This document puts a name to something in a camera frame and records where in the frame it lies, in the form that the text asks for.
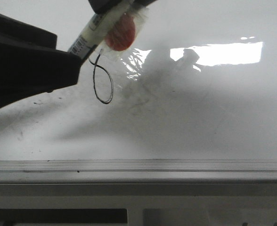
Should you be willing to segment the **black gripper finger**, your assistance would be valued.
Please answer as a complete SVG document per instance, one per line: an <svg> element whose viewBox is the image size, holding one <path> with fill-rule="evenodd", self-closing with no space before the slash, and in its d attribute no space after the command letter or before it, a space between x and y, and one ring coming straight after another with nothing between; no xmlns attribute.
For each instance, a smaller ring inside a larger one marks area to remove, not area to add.
<svg viewBox="0 0 277 226"><path fill-rule="evenodd" d="M128 0L130 4L137 3L142 6L148 6L156 0ZM92 10L95 13L105 13L122 2L122 0L88 0Z"/></svg>
<svg viewBox="0 0 277 226"><path fill-rule="evenodd" d="M54 33L0 14L0 109L77 84L81 59L56 45Z"/></svg>

